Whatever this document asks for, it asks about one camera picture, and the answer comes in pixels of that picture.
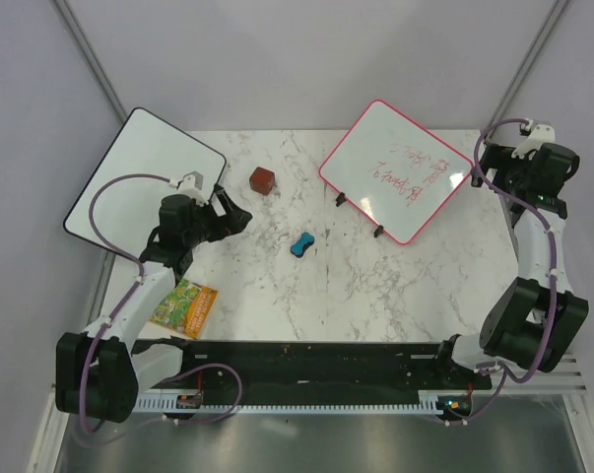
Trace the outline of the blue whiteboard eraser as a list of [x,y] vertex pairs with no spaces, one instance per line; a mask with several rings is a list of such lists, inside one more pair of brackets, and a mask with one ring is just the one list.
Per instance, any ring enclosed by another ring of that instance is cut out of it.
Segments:
[[314,243],[315,237],[309,232],[303,232],[298,240],[291,245],[290,252],[294,257],[302,258]]

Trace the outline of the pink framed whiteboard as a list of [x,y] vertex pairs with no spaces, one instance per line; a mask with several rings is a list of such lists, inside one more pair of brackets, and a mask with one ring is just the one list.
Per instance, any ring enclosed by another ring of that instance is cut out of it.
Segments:
[[319,176],[383,235],[411,243],[463,185],[473,162],[389,103],[373,101]]

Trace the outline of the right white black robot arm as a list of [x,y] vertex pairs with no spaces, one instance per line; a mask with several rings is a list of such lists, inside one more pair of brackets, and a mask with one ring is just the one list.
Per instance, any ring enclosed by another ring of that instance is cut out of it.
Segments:
[[517,275],[486,317],[479,334],[453,335],[441,343],[432,375],[441,386],[457,386],[468,369],[490,373],[518,366],[511,379],[523,383],[535,372],[551,372],[585,321],[589,303],[575,295],[563,264],[562,234],[567,206],[560,192],[579,169],[579,156],[542,143],[521,156],[490,143],[473,172],[482,186],[511,196],[509,223],[516,246]]

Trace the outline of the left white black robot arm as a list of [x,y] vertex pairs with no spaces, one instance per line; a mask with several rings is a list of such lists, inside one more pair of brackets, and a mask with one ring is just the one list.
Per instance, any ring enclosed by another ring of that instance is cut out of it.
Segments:
[[89,419],[124,422],[138,396],[161,382],[186,387],[197,364],[180,346],[155,342],[133,347],[153,312],[180,282],[193,261],[194,248],[242,233],[252,219],[219,185],[214,187],[224,212],[202,200],[197,191],[177,191],[163,198],[159,222],[139,256],[129,259],[138,274],[127,293],[107,313],[80,333],[64,333],[55,349],[55,406]]

